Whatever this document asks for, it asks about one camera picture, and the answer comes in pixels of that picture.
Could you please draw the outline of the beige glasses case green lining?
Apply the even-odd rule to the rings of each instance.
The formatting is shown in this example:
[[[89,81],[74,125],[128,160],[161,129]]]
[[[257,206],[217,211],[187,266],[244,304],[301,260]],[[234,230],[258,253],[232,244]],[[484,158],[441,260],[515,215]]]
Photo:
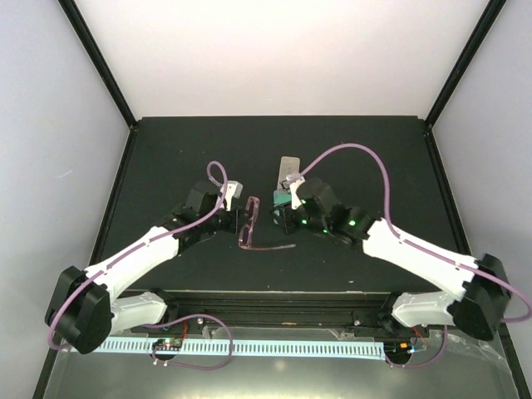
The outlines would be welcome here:
[[[293,156],[282,156],[278,169],[277,189],[283,190],[283,182],[290,176],[299,172],[300,159]]]

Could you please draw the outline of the blue-grey glasses case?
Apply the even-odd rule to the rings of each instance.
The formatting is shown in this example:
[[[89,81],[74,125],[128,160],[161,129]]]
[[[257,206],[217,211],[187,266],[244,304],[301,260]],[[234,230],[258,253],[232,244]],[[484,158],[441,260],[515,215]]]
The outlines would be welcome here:
[[[276,189],[273,192],[273,207],[291,205],[291,199],[290,190]]]

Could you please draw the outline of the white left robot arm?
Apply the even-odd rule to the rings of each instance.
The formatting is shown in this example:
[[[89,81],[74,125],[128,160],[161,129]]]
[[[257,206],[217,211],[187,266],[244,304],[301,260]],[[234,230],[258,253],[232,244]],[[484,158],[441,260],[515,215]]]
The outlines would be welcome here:
[[[236,234],[248,213],[234,205],[243,186],[201,181],[187,200],[119,253],[98,264],[71,266],[59,275],[45,314],[51,336],[58,335],[79,353],[96,350],[108,336],[152,324],[172,330],[179,313],[161,289],[123,297],[137,280],[218,232]]]

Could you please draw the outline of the pink sunglasses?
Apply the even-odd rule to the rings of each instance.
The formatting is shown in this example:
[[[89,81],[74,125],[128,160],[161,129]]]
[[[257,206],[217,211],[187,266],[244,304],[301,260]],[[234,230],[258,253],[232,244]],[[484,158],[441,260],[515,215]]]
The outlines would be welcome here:
[[[239,231],[239,248],[247,251],[278,251],[285,249],[294,249],[295,244],[285,244],[276,246],[255,246],[253,244],[253,233],[257,219],[259,217],[260,199],[255,196],[249,196],[246,204],[246,212],[249,214],[249,220]]]

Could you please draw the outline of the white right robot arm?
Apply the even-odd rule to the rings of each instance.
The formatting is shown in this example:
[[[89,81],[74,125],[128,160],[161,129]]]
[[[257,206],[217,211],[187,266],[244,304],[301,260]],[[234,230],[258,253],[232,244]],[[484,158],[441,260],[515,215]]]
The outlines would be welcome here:
[[[306,229],[437,288],[431,293],[390,293],[363,326],[380,328],[388,336],[421,325],[451,326],[475,339],[493,340],[511,298],[496,257],[475,259],[430,244],[360,207],[342,204],[318,178],[290,175],[278,183],[272,214],[286,234]]]

